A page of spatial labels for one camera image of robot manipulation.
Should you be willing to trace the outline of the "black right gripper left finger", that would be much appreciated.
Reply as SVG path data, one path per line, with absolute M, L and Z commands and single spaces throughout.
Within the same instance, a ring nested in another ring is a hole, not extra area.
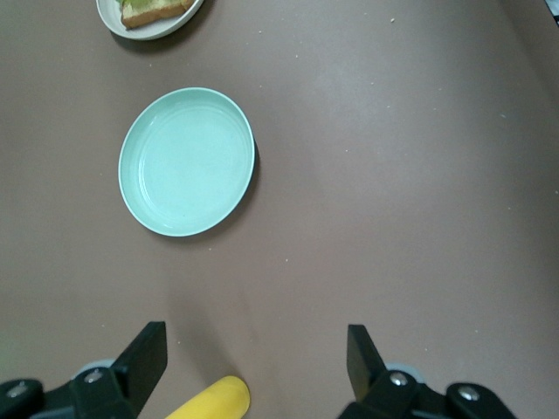
M 149 322 L 116 358 L 85 365 L 50 391 L 41 381 L 1 384 L 2 418 L 136 418 L 168 364 L 166 325 Z

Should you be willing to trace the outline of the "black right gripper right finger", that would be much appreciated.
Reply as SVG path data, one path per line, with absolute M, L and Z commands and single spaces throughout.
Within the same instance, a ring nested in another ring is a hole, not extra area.
M 443 394 L 401 367 L 387 367 L 363 325 L 348 326 L 346 367 L 355 399 L 341 418 L 509 418 L 492 390 L 455 382 Z

